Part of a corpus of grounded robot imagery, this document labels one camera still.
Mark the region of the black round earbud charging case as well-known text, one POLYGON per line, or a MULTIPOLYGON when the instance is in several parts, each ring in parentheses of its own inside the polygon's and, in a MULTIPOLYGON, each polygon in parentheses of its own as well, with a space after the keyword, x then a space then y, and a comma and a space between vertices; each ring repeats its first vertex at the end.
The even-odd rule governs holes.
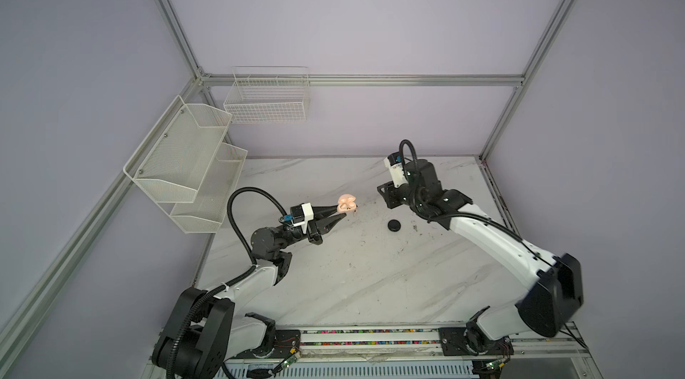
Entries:
POLYGON ((401 230, 401 222, 399 222, 399 220, 389 220, 387 223, 387 228, 391 232, 399 232, 401 230))

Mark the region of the pink round charging case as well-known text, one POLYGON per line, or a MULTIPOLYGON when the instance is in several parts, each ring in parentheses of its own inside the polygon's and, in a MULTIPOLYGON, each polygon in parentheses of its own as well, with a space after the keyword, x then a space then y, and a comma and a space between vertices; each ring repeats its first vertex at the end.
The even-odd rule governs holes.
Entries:
POLYGON ((350 194, 341 195, 338 199, 337 211, 339 213, 354 212, 358 208, 356 197, 350 194))

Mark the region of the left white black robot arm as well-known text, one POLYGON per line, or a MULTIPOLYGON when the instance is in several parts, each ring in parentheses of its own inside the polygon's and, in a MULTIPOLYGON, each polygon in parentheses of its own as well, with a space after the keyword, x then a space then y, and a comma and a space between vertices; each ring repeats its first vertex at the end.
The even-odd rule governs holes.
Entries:
POLYGON ((285 278, 293 257, 287 247, 301 241, 322 244, 346 215, 340 205, 301 204, 278 226, 255 230, 246 272, 210 290, 189 287, 178 297, 153 348, 153 364, 169 378, 212 378, 237 355, 269 356, 276 346, 275 320, 244 307, 285 278))

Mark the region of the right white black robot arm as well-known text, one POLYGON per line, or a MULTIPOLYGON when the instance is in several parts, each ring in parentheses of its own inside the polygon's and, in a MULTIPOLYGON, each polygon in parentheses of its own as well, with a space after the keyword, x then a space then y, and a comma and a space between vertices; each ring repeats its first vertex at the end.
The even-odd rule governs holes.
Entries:
POLYGON ((531 244, 486 215, 469 196, 443 188, 429 161, 406 161, 394 153, 384 164, 391 180, 377 191, 388 208, 406 205, 422 220, 462 236, 524 288, 512 302, 487 306, 469 318, 464 332, 468 352, 485 354, 497 341, 526 331, 555 337, 583 306, 582 267, 574 256, 557 256, 531 244))

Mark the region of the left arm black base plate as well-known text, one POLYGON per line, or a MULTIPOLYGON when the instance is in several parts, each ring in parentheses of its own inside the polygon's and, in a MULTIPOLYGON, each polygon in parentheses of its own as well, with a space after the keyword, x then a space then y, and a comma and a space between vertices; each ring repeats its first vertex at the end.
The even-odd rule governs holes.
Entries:
POLYGON ((285 359, 301 344, 301 331, 297 329, 276 329, 268 332, 266 343, 256 349, 245 350, 231 358, 238 359, 285 359))

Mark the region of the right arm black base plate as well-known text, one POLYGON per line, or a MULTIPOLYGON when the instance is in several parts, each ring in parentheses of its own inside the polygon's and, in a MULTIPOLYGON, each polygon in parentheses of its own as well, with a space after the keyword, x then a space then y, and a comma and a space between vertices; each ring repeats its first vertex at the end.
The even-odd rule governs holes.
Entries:
POLYGON ((513 354, 508 336, 492 341, 473 327, 441 327, 439 343, 444 356, 505 356, 513 354))

